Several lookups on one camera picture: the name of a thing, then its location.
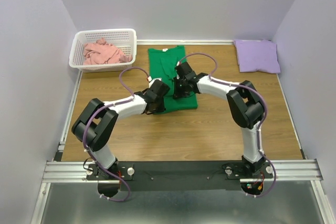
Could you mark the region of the green t-shirt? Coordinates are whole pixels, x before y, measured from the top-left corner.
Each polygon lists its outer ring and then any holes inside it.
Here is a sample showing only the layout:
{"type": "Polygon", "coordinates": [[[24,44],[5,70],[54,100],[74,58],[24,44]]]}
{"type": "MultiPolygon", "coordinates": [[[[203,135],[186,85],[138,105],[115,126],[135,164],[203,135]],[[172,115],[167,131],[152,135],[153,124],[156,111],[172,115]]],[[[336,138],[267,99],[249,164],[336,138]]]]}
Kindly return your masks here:
{"type": "Polygon", "coordinates": [[[174,99],[174,78],[177,77],[175,71],[176,64],[185,57],[185,47],[176,46],[174,48],[148,49],[149,71],[152,78],[161,78],[162,81],[170,87],[169,92],[164,96],[165,111],[170,113],[180,110],[197,109],[197,99],[195,94],[187,98],[174,99]]]}

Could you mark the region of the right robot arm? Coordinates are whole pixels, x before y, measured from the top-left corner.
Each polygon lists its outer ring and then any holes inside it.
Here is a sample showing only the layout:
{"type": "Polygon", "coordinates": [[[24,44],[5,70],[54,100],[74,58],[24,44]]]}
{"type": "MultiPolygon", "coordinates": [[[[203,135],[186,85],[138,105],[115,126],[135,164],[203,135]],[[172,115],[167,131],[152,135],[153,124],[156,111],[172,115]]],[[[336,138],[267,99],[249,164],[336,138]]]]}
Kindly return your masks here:
{"type": "Polygon", "coordinates": [[[196,74],[187,62],[175,67],[174,99],[190,93],[209,94],[228,102],[234,122],[241,128],[244,152],[242,168],[248,175],[261,170],[266,159],[261,143],[261,126],[267,116],[266,103],[250,81],[226,82],[206,73],[196,74]]]}

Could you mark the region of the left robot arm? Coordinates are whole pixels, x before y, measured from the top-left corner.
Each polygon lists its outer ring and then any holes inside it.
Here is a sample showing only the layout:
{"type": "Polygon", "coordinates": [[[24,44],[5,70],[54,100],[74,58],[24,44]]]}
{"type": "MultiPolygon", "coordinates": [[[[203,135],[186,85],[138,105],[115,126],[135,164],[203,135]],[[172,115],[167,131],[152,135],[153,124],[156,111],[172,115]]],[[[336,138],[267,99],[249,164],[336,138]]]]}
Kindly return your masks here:
{"type": "Polygon", "coordinates": [[[82,142],[85,151],[108,177],[120,175],[118,159],[108,147],[108,141],[117,120],[133,115],[165,111],[164,96],[170,87],[161,79],[150,81],[149,87],[131,96],[112,102],[90,100],[71,128],[82,142]]]}

